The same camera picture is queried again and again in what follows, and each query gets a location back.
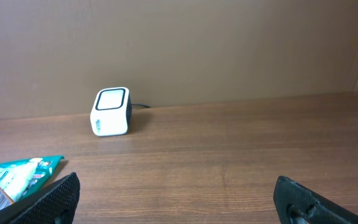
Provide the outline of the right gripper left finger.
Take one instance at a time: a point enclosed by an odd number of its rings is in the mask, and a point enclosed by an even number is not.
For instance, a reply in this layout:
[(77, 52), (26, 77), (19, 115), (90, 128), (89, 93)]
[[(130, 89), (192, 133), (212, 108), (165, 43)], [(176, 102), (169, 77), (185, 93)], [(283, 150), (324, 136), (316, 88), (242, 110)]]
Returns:
[(0, 224), (72, 224), (80, 199), (76, 173), (0, 210)]

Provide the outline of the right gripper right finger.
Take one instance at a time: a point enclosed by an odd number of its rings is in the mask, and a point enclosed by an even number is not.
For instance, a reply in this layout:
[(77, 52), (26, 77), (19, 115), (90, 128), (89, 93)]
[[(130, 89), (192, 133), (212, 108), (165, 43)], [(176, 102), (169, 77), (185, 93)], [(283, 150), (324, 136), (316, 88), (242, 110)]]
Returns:
[(283, 175), (275, 184), (273, 201), (284, 224), (358, 224), (355, 213)]

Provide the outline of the green 3M gloves packet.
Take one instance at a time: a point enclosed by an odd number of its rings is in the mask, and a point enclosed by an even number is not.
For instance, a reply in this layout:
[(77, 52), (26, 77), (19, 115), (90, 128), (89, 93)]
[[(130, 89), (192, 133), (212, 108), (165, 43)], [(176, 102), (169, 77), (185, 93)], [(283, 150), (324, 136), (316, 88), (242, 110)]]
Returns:
[(21, 159), (16, 161), (9, 161), (0, 163), (0, 168), (12, 168), (17, 166), (28, 165), (30, 163), (37, 164), (35, 173), (29, 181), (29, 185), (22, 193), (20, 200), (32, 195), (33, 193), (39, 191), (45, 183), (51, 178), (55, 172), (60, 161), (64, 159), (63, 155), (56, 156), (45, 156), (45, 157), (35, 157), (29, 159)]

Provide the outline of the teal white sachet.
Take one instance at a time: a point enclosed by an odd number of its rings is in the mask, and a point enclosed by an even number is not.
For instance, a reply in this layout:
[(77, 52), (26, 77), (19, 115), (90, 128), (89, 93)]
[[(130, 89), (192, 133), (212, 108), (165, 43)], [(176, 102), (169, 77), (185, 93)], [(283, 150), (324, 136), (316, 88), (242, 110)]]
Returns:
[(22, 197), (30, 185), (40, 161), (42, 161), (42, 158), (33, 158), (29, 161), (0, 167), (0, 188), (14, 202), (17, 202)]

